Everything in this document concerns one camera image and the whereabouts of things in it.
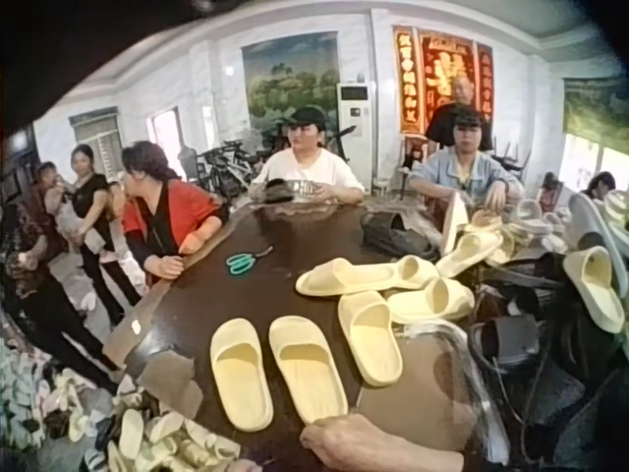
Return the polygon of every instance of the black pants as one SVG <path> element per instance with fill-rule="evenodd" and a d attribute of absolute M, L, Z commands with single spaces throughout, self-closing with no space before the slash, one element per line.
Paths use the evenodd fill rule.
<path fill-rule="evenodd" d="M 56 278 L 49 274 L 35 293 L 22 300 L 22 309 L 28 324 L 22 330 L 34 346 L 99 387 L 116 393 L 116 384 L 109 380 L 107 374 L 64 337 L 63 333 L 66 333 L 107 369 L 118 370 L 102 353 L 102 343 L 83 326 L 79 314 Z"/>
<path fill-rule="evenodd" d="M 90 251 L 85 244 L 83 244 L 80 249 L 81 255 L 83 256 L 84 270 L 86 271 L 87 276 L 91 278 L 94 290 L 96 290 L 98 298 L 107 310 L 109 321 L 112 325 L 117 325 L 123 319 L 125 311 L 105 283 L 105 279 L 100 271 L 100 261 L 98 259 L 98 255 Z M 122 293 L 125 294 L 129 303 L 132 306 L 136 306 L 140 301 L 141 296 L 131 283 L 131 280 L 129 280 L 127 274 L 120 267 L 120 264 L 113 262 L 103 264 L 102 266 L 113 281 L 116 282 L 116 285 L 120 287 L 120 290 L 122 290 Z"/>

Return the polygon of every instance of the white t-shirt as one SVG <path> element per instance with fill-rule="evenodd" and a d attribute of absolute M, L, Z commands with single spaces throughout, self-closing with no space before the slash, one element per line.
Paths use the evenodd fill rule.
<path fill-rule="evenodd" d="M 296 201 L 308 199 L 313 191 L 313 186 L 308 185 L 309 182 L 365 190 L 347 162 L 323 148 L 318 159 L 308 167 L 297 161 L 291 148 L 275 153 L 266 162 L 254 184 L 263 184 L 273 179 L 287 181 L 296 196 L 303 197 L 303 199 L 298 197 Z"/>

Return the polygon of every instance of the person wearing black cap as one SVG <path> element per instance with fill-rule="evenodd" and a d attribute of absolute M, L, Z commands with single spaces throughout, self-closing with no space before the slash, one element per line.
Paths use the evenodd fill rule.
<path fill-rule="evenodd" d="M 501 213 L 507 201 L 524 195 L 518 179 L 489 155 L 479 152 L 482 117 L 472 106 L 461 107 L 454 121 L 454 147 L 442 149 L 411 173 L 410 183 L 421 194 L 449 200 L 459 193 L 473 206 Z"/>
<path fill-rule="evenodd" d="M 450 148 L 454 146 L 454 120 L 461 109 L 472 104 L 474 99 L 474 85 L 467 76 L 457 77 L 452 81 L 454 90 L 454 102 L 439 106 L 434 110 L 426 137 L 429 139 L 429 155 L 433 155 L 439 148 Z M 491 143 L 491 125 L 481 118 L 481 129 L 483 137 L 479 150 L 487 151 L 493 149 Z"/>
<path fill-rule="evenodd" d="M 324 131 L 321 111 L 309 106 L 295 111 L 288 130 L 291 146 L 266 162 L 250 189 L 252 199 L 262 200 L 265 184 L 282 179 L 293 191 L 294 202 L 360 203 L 365 188 L 341 157 L 320 146 Z"/>

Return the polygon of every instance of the landscape painting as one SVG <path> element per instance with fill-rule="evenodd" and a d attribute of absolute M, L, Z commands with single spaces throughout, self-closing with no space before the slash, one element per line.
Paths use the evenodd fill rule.
<path fill-rule="evenodd" d="M 336 32 L 281 37 L 243 47 L 252 127 L 265 133 L 297 108 L 315 106 L 338 130 Z"/>

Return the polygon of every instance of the man in black shirt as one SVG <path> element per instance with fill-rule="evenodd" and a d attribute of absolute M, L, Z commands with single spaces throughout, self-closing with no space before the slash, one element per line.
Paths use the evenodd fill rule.
<path fill-rule="evenodd" d="M 439 106 L 432 115 L 426 137 L 429 139 L 429 156 L 439 148 L 454 146 L 454 119 L 461 105 L 471 105 L 474 101 L 474 85 L 467 77 L 457 77 L 452 81 L 454 103 Z M 491 125 L 483 120 L 481 125 L 483 137 L 480 151 L 493 149 L 491 143 Z"/>

